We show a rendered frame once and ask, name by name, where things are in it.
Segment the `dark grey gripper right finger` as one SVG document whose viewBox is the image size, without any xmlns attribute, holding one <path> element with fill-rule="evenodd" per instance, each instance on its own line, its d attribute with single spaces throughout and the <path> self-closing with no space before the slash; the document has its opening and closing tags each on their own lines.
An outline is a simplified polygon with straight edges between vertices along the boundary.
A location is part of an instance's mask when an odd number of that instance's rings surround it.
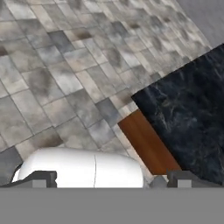
<svg viewBox="0 0 224 224">
<path fill-rule="evenodd" d="M 213 182 L 198 178 L 190 171 L 169 171 L 166 178 L 157 175 L 150 182 L 151 188 L 224 188 Z"/>
</svg>

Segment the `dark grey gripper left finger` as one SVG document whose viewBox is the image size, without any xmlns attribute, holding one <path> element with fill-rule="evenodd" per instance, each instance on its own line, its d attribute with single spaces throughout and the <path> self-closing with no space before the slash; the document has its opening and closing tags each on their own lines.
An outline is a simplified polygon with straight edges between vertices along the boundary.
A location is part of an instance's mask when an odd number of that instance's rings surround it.
<svg viewBox="0 0 224 224">
<path fill-rule="evenodd" d="M 56 188 L 56 171 L 34 171 L 26 178 L 2 185 L 2 188 Z"/>
</svg>

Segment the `brown wooden counter cabinet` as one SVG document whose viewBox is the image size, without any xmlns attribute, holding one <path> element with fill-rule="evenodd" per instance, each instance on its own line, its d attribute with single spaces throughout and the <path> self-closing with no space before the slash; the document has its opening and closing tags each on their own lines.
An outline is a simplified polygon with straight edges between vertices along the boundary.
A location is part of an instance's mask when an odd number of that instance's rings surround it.
<svg viewBox="0 0 224 224">
<path fill-rule="evenodd" d="M 178 162 L 139 109 L 123 118 L 118 126 L 153 175 L 165 175 L 169 171 L 181 170 Z"/>
</svg>

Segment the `white rounded object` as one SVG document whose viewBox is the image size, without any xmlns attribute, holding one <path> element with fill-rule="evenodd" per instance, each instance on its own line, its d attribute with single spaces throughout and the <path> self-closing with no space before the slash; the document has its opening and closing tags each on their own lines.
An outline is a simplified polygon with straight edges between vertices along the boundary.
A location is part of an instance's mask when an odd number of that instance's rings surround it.
<svg viewBox="0 0 224 224">
<path fill-rule="evenodd" d="M 56 172 L 58 188 L 143 188 L 140 164 L 122 154 L 98 150 L 48 147 L 35 150 L 13 174 L 11 182 L 34 172 Z"/>
</svg>

